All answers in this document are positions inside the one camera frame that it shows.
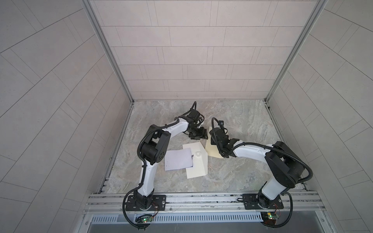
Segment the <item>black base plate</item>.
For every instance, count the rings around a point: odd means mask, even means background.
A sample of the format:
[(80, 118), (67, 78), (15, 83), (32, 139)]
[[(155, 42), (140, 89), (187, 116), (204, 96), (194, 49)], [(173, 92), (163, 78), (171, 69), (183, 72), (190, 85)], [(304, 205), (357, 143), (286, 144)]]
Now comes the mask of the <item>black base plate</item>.
[(274, 200), (267, 200), (265, 196), (261, 196), (260, 199), (257, 194), (243, 194), (242, 201), (245, 210), (281, 210), (284, 208), (280, 195), (278, 195)]
[(131, 195), (125, 201), (124, 209), (126, 211), (164, 211), (166, 198), (166, 195), (151, 195), (150, 197)]

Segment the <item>white ventilation grille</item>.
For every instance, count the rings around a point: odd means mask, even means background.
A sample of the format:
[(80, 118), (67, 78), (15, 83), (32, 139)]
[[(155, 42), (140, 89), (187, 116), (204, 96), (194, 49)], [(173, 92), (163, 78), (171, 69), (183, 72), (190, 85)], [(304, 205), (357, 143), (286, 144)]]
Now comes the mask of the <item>white ventilation grille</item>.
[[(157, 214), (153, 223), (219, 223), (219, 222), (263, 222), (260, 212), (233, 213), (163, 213)], [(93, 224), (127, 224), (122, 214), (93, 215)]]

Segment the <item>cream white envelope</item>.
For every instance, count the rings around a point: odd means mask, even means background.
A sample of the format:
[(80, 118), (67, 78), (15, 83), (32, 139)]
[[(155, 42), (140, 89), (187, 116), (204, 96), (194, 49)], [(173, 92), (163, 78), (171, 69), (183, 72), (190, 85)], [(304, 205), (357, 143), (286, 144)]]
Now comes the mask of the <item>cream white envelope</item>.
[(206, 176), (208, 174), (208, 154), (201, 142), (184, 144), (183, 149), (189, 148), (192, 154), (193, 167), (186, 168), (188, 179)]

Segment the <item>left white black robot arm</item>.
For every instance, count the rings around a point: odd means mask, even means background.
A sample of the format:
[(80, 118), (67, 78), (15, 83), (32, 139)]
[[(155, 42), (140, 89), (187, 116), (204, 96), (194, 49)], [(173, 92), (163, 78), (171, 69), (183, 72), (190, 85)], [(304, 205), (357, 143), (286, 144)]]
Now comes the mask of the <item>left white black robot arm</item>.
[(170, 139), (180, 133), (186, 133), (192, 140), (207, 139), (207, 129), (202, 127), (205, 117), (196, 109), (196, 103), (173, 122), (164, 126), (151, 125), (140, 141), (137, 155), (143, 162), (138, 187), (134, 193), (135, 204), (140, 209), (149, 209), (153, 201), (154, 179), (158, 163), (166, 155)]

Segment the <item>right circuit board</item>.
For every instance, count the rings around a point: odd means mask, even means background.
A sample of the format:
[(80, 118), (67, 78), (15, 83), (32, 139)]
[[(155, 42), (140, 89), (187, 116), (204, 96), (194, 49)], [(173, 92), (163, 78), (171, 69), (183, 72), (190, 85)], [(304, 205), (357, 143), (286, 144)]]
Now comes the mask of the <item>right circuit board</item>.
[(277, 220), (280, 218), (280, 215), (275, 212), (261, 212), (262, 224), (269, 226), (275, 226)]

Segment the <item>yellow manila envelope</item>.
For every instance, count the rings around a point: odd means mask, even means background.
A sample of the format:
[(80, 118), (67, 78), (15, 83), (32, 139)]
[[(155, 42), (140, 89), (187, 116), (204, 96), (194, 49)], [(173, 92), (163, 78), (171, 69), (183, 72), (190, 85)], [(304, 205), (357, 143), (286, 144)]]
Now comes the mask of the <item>yellow manila envelope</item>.
[(207, 139), (207, 142), (206, 142), (205, 150), (206, 150), (208, 156), (223, 159), (223, 157), (220, 155), (220, 153), (218, 151), (217, 146), (211, 144), (211, 135), (209, 133), (211, 130), (212, 130), (212, 127), (209, 127), (209, 129), (207, 131), (208, 139)]

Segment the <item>left circuit board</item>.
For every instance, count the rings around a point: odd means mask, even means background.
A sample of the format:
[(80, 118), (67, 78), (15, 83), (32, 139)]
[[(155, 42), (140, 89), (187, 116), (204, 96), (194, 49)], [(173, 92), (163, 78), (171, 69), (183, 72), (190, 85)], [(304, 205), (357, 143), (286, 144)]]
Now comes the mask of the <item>left circuit board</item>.
[(153, 215), (146, 214), (136, 218), (136, 224), (149, 224), (153, 221)]

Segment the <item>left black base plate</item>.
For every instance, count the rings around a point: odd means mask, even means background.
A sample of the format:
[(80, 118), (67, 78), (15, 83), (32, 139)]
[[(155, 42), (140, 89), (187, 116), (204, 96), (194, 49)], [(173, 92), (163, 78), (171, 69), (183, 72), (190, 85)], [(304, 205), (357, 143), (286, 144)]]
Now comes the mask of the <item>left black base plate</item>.
[(166, 195), (151, 195), (150, 197), (131, 195), (125, 201), (124, 209), (126, 211), (164, 211), (166, 198)]

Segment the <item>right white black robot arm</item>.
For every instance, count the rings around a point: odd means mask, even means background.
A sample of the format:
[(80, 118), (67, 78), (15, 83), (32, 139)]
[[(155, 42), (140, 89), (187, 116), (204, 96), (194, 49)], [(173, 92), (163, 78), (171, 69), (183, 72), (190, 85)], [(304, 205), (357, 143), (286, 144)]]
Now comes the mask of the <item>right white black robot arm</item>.
[(224, 158), (249, 158), (266, 163), (273, 177), (259, 190), (251, 201), (262, 209), (271, 208), (279, 195), (294, 188), (303, 182), (301, 175), (309, 167), (285, 143), (278, 141), (273, 145), (262, 145), (253, 142), (244, 142), (239, 139), (230, 139), (226, 130), (213, 128), (211, 144), (216, 145), (218, 152)]

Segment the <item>aluminium mounting rail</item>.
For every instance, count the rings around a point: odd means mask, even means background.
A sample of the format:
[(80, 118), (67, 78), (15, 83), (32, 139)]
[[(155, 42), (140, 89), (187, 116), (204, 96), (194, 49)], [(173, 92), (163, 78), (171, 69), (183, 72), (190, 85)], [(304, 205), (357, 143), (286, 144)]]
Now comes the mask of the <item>aluminium mounting rail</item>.
[[(245, 210), (242, 195), (255, 192), (208, 192), (208, 193), (155, 193), (166, 195), (164, 211), (159, 213), (207, 213), (207, 212), (269, 212), (269, 211), (318, 211), (325, 206), (316, 191), (295, 190), (290, 195), (280, 195), (284, 208), (274, 210)], [(90, 195), (83, 213), (85, 214), (145, 214), (154, 211), (126, 211), (124, 194), (93, 194)]]

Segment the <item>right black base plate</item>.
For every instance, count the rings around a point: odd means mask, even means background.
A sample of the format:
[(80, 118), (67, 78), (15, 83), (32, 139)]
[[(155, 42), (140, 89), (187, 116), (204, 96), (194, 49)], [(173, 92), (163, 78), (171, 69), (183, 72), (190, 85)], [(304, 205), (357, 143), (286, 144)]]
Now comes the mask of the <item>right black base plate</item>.
[(274, 200), (267, 200), (265, 196), (261, 196), (260, 199), (257, 194), (243, 194), (242, 201), (245, 210), (281, 210), (284, 208), (280, 195), (278, 195)]

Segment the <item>white paper sheet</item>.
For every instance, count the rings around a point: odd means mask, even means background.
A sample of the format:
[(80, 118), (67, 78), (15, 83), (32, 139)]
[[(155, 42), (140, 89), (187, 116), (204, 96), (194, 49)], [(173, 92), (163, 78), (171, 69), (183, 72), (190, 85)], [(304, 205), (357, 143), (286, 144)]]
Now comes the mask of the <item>white paper sheet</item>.
[(165, 171), (181, 170), (193, 167), (190, 148), (182, 150), (168, 150), (165, 155)]

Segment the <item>circuit board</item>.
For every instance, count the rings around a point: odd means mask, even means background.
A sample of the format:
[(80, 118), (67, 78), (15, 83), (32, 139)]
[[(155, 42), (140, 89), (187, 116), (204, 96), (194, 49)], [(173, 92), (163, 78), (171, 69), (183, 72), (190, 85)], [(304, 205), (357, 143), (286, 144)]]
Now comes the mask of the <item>circuit board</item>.
[(146, 214), (136, 218), (136, 224), (149, 224), (153, 221), (153, 215)]
[(261, 212), (262, 224), (269, 226), (275, 226), (277, 220), (280, 218), (280, 215), (275, 212)]

